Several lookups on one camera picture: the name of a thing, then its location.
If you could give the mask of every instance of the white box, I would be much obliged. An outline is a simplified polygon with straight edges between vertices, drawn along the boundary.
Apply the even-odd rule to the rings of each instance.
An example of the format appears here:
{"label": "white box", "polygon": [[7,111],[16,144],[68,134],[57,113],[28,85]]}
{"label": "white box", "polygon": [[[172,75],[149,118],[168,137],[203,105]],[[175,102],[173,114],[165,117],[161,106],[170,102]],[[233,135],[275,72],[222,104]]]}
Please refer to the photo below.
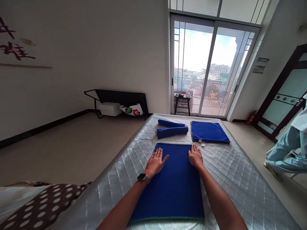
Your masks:
{"label": "white box", "polygon": [[118,111],[121,110],[120,107],[121,104],[119,103],[112,103],[112,102],[104,102],[104,103],[99,103],[98,108],[100,110],[105,110],[105,111]]}
{"label": "white box", "polygon": [[102,115],[108,115],[108,116],[117,116],[122,113],[122,111],[106,111],[106,110],[100,110]]}
{"label": "white box", "polygon": [[100,110],[102,115],[108,116],[117,116],[122,113],[122,110],[119,108],[121,104],[112,103],[112,102],[104,102],[97,103],[98,109]]}

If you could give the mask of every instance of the folded blue towel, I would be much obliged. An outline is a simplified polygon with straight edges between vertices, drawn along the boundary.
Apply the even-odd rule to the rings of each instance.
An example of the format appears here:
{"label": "folded blue towel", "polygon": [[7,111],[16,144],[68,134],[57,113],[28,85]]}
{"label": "folded blue towel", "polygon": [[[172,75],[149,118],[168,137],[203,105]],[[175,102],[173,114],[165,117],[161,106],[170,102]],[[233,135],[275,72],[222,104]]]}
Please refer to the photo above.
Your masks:
{"label": "folded blue towel", "polygon": [[158,139],[173,136],[176,134],[186,134],[189,131],[188,127],[175,127],[175,128],[158,128]]}
{"label": "folded blue towel", "polygon": [[230,140],[219,123],[191,122],[191,134],[194,141],[229,143]]}
{"label": "folded blue towel", "polygon": [[185,124],[175,123],[175,122],[166,121],[166,120],[162,120],[162,119],[159,119],[158,123],[159,123],[159,125],[163,125],[163,126],[168,127],[168,128],[185,127]]}
{"label": "folded blue towel", "polygon": [[158,143],[162,159],[169,158],[160,173],[146,186],[130,224],[150,220],[204,221],[199,173],[189,162],[191,145]]}

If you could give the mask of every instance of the smartwatch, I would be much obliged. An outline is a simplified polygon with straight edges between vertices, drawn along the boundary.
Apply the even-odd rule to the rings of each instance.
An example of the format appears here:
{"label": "smartwatch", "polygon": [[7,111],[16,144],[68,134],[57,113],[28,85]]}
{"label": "smartwatch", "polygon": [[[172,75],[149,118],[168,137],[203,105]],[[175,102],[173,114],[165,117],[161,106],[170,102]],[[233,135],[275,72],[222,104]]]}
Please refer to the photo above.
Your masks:
{"label": "smartwatch", "polygon": [[139,176],[138,176],[138,181],[145,181],[147,182],[147,184],[149,184],[150,182],[150,179],[148,178],[148,176],[144,173],[141,173]]}

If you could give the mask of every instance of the silver quilted table cover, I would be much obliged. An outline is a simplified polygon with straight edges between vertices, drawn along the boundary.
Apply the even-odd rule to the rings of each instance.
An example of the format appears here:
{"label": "silver quilted table cover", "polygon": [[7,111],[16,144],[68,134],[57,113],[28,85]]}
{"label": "silver quilted table cover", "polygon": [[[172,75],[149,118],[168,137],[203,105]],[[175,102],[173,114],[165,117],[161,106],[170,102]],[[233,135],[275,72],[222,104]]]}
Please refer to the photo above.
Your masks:
{"label": "silver quilted table cover", "polygon": [[[158,140],[155,130],[162,127],[158,125],[158,119],[185,123],[189,132]],[[202,150],[206,168],[230,196],[249,229],[300,229],[221,120],[164,114],[153,114],[146,121],[52,229],[96,229],[143,172],[158,142],[193,143],[191,121],[218,122],[229,137],[230,144],[197,145]],[[129,226],[128,229],[219,229],[204,188],[202,195],[204,223],[146,222]]]}

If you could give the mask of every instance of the sky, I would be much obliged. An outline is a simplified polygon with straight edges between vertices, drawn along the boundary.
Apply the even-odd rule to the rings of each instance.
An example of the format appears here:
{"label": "sky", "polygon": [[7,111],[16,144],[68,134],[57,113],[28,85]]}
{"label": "sky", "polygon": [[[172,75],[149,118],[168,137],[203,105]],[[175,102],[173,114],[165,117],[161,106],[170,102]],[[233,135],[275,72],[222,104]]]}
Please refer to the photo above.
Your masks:
{"label": "sky", "polygon": [[[178,67],[179,61],[179,68],[182,67],[183,62],[184,69],[193,70],[197,72],[200,72],[202,68],[206,69],[211,45],[211,38],[212,33],[180,29],[180,42],[175,41],[174,48],[175,67]],[[234,55],[236,53],[236,49],[236,37],[220,35],[218,30],[211,63],[231,66]]]}

